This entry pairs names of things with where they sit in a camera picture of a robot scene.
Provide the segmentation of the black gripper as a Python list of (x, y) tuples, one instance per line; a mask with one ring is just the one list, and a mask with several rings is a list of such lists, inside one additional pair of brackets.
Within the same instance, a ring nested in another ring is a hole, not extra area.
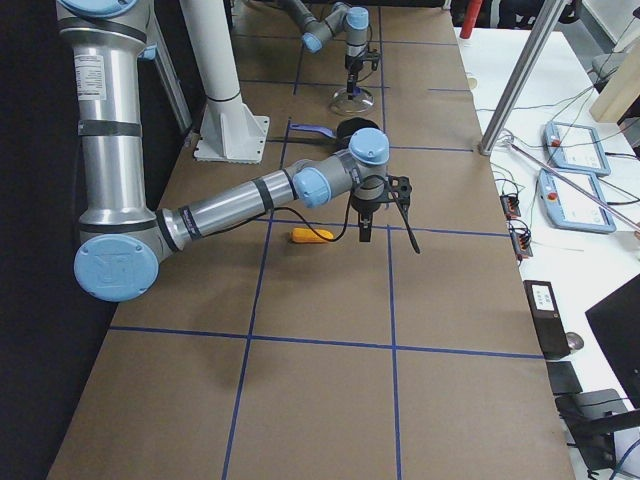
[(359, 94), (360, 90), (357, 86), (358, 83), (358, 73), (363, 69), (364, 65), (364, 57), (363, 56), (346, 56), (345, 57), (345, 69), (347, 70), (348, 78), (347, 78), (347, 86), (346, 93), (348, 96), (353, 96), (354, 94)]
[(389, 202), (389, 194), (383, 190), (373, 199), (362, 199), (355, 194), (351, 196), (350, 205), (358, 213), (359, 241), (371, 239), (372, 216), (383, 204)]

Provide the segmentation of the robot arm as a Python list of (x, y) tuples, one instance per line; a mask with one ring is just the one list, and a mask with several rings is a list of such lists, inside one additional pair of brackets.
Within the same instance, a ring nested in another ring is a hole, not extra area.
[(364, 7), (337, 2), (328, 16), (318, 19), (302, 1), (277, 1), (276, 5), (298, 26), (301, 41), (311, 53), (319, 52), (339, 34), (346, 34), (344, 65), (347, 83), (337, 95), (339, 99), (348, 101), (362, 98), (364, 90), (358, 86), (360, 72), (365, 63), (370, 63), (371, 70), (376, 71), (380, 62), (380, 54), (370, 47), (369, 11)]
[[(318, 21), (301, 1), (278, 1), (302, 29), (312, 52), (346, 32), (347, 59), (369, 61), (369, 14), (338, 3)], [(244, 103), (223, 1), (180, 1), (207, 103), (195, 158), (259, 163), (270, 119)], [(370, 241), (372, 215), (393, 201), (389, 141), (378, 128), (351, 134), (322, 161), (301, 160), (213, 198), (176, 210), (147, 206), (138, 59), (162, 43), (154, 1), (56, 1), (60, 35), (74, 53), (88, 207), (79, 219), (74, 273), (84, 291), (122, 302), (144, 294), (159, 265), (193, 241), (220, 234), (300, 200), (307, 208), (349, 193), (360, 241)]]

